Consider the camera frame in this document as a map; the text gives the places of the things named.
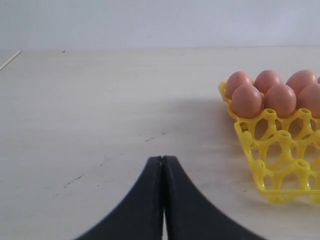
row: yellow plastic egg holder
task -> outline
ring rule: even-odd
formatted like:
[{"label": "yellow plastic egg holder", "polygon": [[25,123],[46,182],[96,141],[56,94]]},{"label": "yellow plastic egg holder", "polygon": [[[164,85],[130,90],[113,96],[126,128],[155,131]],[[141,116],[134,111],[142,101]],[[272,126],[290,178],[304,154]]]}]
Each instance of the yellow plastic egg holder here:
[{"label": "yellow plastic egg holder", "polygon": [[[311,203],[320,204],[320,118],[312,118],[305,108],[288,118],[277,117],[269,108],[253,119],[241,118],[232,112],[231,100],[226,97],[226,81],[219,85],[219,91],[228,103],[228,114],[236,121],[234,129],[258,190],[273,204],[286,203],[302,195],[308,195]],[[256,127],[262,121],[266,123],[265,130],[256,139]],[[294,137],[292,124],[297,125]],[[267,152],[274,145],[280,151],[270,162]],[[313,150],[306,159],[309,147]]]}]

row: egg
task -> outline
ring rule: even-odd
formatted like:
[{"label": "egg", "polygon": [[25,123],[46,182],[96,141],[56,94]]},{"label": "egg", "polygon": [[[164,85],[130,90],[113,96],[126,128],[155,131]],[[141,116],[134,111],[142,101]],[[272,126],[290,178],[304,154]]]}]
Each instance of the egg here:
[{"label": "egg", "polygon": [[309,109],[313,118],[320,118],[320,84],[306,86],[300,92],[296,106],[298,109]]},{"label": "egg", "polygon": [[226,82],[225,95],[228,99],[232,98],[234,91],[241,85],[252,85],[253,79],[244,71],[236,71]]},{"label": "egg", "polygon": [[264,95],[264,108],[275,110],[279,118],[288,118],[296,111],[297,97],[294,90],[285,84],[272,86]]},{"label": "egg", "polygon": [[262,71],[254,81],[254,86],[263,94],[276,84],[283,84],[283,82],[278,73],[273,70]]},{"label": "egg", "polygon": [[262,96],[251,84],[239,86],[231,98],[231,109],[240,118],[253,119],[262,111]]},{"label": "egg", "polygon": [[316,84],[318,82],[317,76],[313,71],[301,70],[293,74],[286,84],[293,89],[296,96],[308,85]]}]

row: yellow egg tray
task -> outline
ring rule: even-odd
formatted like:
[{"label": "yellow egg tray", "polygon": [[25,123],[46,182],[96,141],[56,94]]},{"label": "yellow egg tray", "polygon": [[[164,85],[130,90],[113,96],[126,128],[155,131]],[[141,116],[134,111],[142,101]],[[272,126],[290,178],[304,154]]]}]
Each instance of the yellow egg tray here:
[{"label": "yellow egg tray", "polygon": [[273,204],[307,195],[320,204],[320,118],[300,108],[288,118],[264,109],[253,118],[236,116],[226,98],[226,81],[219,85],[235,119],[234,129],[248,160],[258,190]]}]

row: white wall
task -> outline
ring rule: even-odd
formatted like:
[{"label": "white wall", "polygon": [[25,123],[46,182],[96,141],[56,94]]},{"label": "white wall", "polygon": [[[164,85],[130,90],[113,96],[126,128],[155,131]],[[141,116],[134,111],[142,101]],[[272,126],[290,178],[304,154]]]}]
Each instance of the white wall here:
[{"label": "white wall", "polygon": [[2,49],[320,44],[320,0],[0,0]]}]

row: table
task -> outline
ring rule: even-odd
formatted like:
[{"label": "table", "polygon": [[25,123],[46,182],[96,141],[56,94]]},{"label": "table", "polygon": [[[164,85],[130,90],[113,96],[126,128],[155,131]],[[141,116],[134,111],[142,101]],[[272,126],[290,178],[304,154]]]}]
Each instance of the table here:
[{"label": "table", "polygon": [[227,216],[318,239],[320,209],[258,193],[218,84],[320,74],[320,47],[24,51],[0,71],[0,239],[67,240],[111,211],[150,156],[175,155]]}]

